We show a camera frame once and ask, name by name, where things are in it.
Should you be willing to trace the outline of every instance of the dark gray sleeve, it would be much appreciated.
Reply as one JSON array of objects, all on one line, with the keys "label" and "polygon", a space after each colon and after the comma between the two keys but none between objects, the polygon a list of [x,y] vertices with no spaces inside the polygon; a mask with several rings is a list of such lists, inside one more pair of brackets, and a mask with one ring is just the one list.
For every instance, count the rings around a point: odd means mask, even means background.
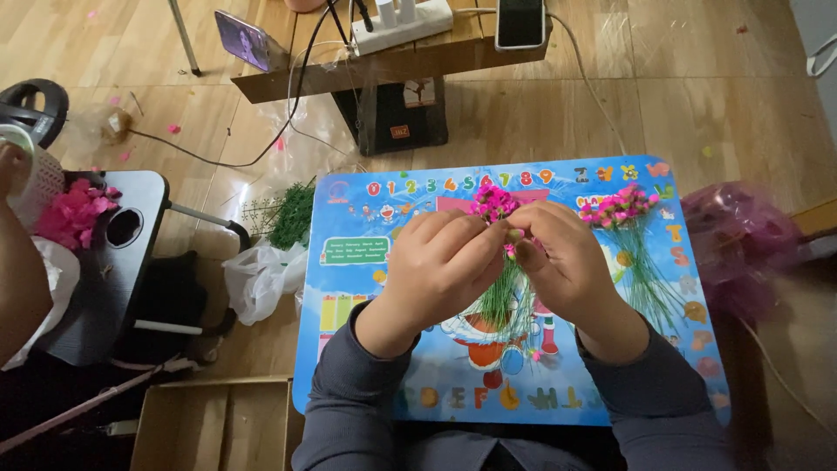
[{"label": "dark gray sleeve", "polygon": [[354,332],[366,306],[358,304],[322,350],[302,443],[291,459],[295,471],[395,469],[390,407],[419,337],[398,358],[372,356]]},{"label": "dark gray sleeve", "polygon": [[628,468],[735,469],[703,378],[650,325],[648,329],[645,352],[619,366],[594,359],[576,336]]}]

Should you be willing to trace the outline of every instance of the cup holder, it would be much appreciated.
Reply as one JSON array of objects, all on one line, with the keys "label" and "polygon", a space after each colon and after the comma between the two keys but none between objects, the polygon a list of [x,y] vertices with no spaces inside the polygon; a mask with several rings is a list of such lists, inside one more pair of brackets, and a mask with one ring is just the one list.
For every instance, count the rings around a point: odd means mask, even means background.
[{"label": "cup holder", "polygon": [[123,208],[107,225],[107,242],[115,249],[129,246],[142,232],[142,213],[133,208]]}]

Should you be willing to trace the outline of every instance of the cardboard box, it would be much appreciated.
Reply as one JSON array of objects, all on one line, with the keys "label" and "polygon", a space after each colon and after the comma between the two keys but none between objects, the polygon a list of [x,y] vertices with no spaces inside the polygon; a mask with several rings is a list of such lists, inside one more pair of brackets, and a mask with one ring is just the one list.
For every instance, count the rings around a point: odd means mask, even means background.
[{"label": "cardboard box", "polygon": [[292,379],[190,380],[146,393],[131,471],[290,471],[305,418]]}]

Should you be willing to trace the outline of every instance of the smartphone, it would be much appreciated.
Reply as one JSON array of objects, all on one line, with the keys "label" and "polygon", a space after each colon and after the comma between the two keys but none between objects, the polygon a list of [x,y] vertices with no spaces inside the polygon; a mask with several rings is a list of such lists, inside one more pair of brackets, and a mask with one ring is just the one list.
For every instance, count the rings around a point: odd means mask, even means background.
[{"label": "smartphone", "polygon": [[223,10],[215,10],[215,23],[230,54],[264,72],[288,68],[288,52],[262,28]]},{"label": "smartphone", "polygon": [[494,48],[535,49],[547,40],[543,0],[497,0],[497,31]]}]

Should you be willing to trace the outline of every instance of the white plastic bag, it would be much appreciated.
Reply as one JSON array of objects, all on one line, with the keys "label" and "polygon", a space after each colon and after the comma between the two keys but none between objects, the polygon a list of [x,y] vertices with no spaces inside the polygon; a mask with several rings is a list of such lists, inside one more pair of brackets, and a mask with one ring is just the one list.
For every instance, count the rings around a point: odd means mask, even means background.
[{"label": "white plastic bag", "polygon": [[73,255],[73,252],[55,242],[47,241],[43,237],[33,237],[32,242],[35,244],[35,248],[41,252],[41,258],[47,269],[49,294],[53,299],[53,308],[49,310],[47,317],[32,338],[3,366],[3,371],[22,365],[29,357],[29,351],[35,341],[58,325],[58,322],[64,316],[64,311],[67,310],[70,297],[73,296],[75,285],[79,283],[81,268],[79,259]]},{"label": "white plastic bag", "polygon": [[229,306],[244,325],[267,318],[282,294],[295,292],[306,279],[308,249],[299,242],[288,251],[263,238],[255,246],[221,264]]}]

